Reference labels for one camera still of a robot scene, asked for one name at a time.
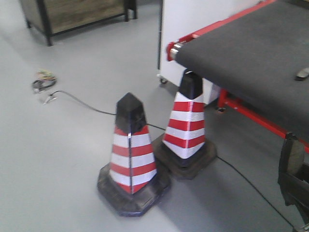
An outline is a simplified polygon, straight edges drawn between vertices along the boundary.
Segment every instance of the cable plug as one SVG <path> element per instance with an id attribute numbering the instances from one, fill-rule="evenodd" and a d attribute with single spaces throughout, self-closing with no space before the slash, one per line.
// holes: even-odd
<path id="1" fill-rule="evenodd" d="M 51 102 L 52 100 L 55 100 L 55 99 L 57 99 L 56 96 L 54 96 L 53 94 L 49 94 L 47 96 L 46 100 L 44 101 L 43 105 L 46 105 L 46 104 L 48 104 L 49 102 Z"/>

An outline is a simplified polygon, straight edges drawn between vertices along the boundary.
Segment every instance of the epoxy floor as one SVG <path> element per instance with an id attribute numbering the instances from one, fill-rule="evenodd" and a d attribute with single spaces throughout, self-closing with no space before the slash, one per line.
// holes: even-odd
<path id="1" fill-rule="evenodd" d="M 17 0 L 0 0 L 1 232 L 291 232 L 292 227 L 233 169 L 215 160 L 171 190 L 143 217 L 118 216 L 96 189 L 109 162 L 114 117 L 65 95 L 42 105 L 31 91 L 39 68 L 65 90 L 115 112 L 127 92 L 144 103 L 148 123 L 166 127 L 177 88 L 156 78 L 158 0 L 139 1 L 139 19 L 122 18 L 69 32 L 47 47 L 27 29 Z M 205 110 L 206 136 L 295 226 L 277 184 L 283 140 L 228 109 Z M 150 128 L 154 140 L 162 131 Z"/>

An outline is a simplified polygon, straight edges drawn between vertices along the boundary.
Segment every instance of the white stripe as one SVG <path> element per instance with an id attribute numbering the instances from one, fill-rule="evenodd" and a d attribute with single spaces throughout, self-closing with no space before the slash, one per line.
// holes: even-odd
<path id="1" fill-rule="evenodd" d="M 129 140 L 127 136 L 114 134 L 114 143 L 117 146 L 129 147 Z"/>
<path id="2" fill-rule="evenodd" d="M 130 186 L 130 177 L 129 176 L 119 174 L 117 172 L 114 172 L 113 170 L 110 170 L 110 176 L 112 177 L 112 179 L 115 182 L 123 184 L 123 185 Z"/>
<path id="3" fill-rule="evenodd" d="M 186 122 L 197 122 L 204 120 L 204 112 L 183 112 L 172 110 L 170 114 L 170 119 L 186 121 Z"/>
<path id="4" fill-rule="evenodd" d="M 148 182 L 154 177 L 155 174 L 156 169 L 142 175 L 136 175 L 132 177 L 132 185 L 135 186 Z"/>
<path id="5" fill-rule="evenodd" d="M 145 146 L 150 144 L 150 136 L 147 134 L 133 135 L 131 139 L 131 147 Z"/>
<path id="6" fill-rule="evenodd" d="M 199 130 L 193 130 L 193 131 L 183 131 L 179 129 L 175 129 L 172 127 L 167 127 L 165 134 L 170 134 L 172 136 L 175 136 L 180 139 L 184 140 L 190 140 L 190 139 L 195 139 L 201 135 L 205 134 L 204 128 L 199 129 Z"/>
<path id="7" fill-rule="evenodd" d="M 141 167 L 141 166 L 150 164 L 154 161 L 155 159 L 154 159 L 153 153 L 149 153 L 149 154 L 142 155 L 142 156 L 135 156 L 135 157 L 132 157 L 132 168 Z"/>
<path id="8" fill-rule="evenodd" d="M 119 166 L 129 168 L 129 157 L 119 156 L 115 153 L 112 153 L 111 163 L 117 164 Z"/>
<path id="9" fill-rule="evenodd" d="M 163 143 L 168 146 L 169 149 L 171 149 L 177 156 L 179 156 L 182 159 L 187 159 L 191 156 L 193 156 L 203 145 L 205 142 L 196 145 L 195 147 L 191 148 L 182 148 L 180 146 L 176 146 L 174 144 L 171 144 L 165 140 L 163 140 Z"/>
<path id="10" fill-rule="evenodd" d="M 204 103 L 204 97 L 203 94 L 199 95 L 197 98 L 195 99 L 189 99 L 186 96 L 184 96 L 183 94 L 181 94 L 180 92 L 177 92 L 176 97 L 175 97 L 175 102 L 200 102 L 200 103 Z"/>

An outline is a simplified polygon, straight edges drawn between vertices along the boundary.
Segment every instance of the traffic cone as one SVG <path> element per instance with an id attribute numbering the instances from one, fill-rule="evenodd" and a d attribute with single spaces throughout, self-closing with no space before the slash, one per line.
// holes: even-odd
<path id="1" fill-rule="evenodd" d="M 143 215 L 170 185 L 156 163 L 142 102 L 127 93 L 118 103 L 112 157 L 98 178 L 98 189 L 118 214 Z"/>
<path id="2" fill-rule="evenodd" d="M 215 157 L 215 145 L 205 138 L 203 80 L 185 71 L 169 124 L 153 142 L 155 156 L 178 179 L 193 179 Z"/>

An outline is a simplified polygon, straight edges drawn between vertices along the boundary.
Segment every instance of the black fabric surface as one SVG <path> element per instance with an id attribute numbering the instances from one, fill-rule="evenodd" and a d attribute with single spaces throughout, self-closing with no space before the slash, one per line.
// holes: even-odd
<path id="1" fill-rule="evenodd" d="M 186 43 L 176 61 L 309 134 L 309 2 L 281 0 Z"/>

